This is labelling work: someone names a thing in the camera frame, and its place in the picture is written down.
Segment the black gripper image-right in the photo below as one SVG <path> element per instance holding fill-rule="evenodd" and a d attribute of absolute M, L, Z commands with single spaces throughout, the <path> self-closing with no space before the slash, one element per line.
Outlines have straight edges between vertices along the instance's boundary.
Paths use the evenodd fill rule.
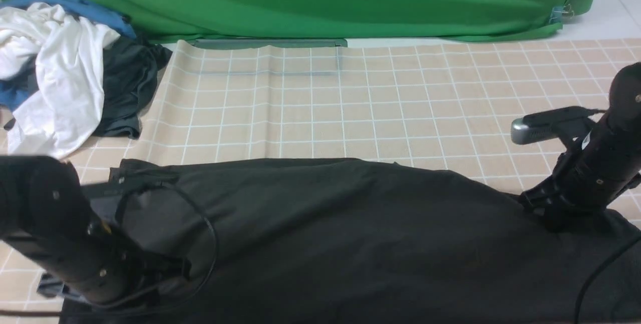
<path fill-rule="evenodd" d="M 563 231 L 576 214 L 604 210 L 639 185 L 639 130 L 595 125 L 564 155 L 551 186 L 536 186 L 519 195 L 524 211 L 535 215 L 549 232 Z"/>

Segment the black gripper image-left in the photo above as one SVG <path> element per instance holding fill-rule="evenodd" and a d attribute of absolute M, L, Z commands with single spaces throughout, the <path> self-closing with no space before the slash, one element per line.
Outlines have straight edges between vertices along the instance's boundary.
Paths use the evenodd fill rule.
<path fill-rule="evenodd" d="M 190 260 L 143 251 L 100 220 L 50 233 L 7 224 L 5 242 L 44 270 L 36 291 L 48 299 L 111 309 L 142 301 L 151 284 L 190 281 Z"/>

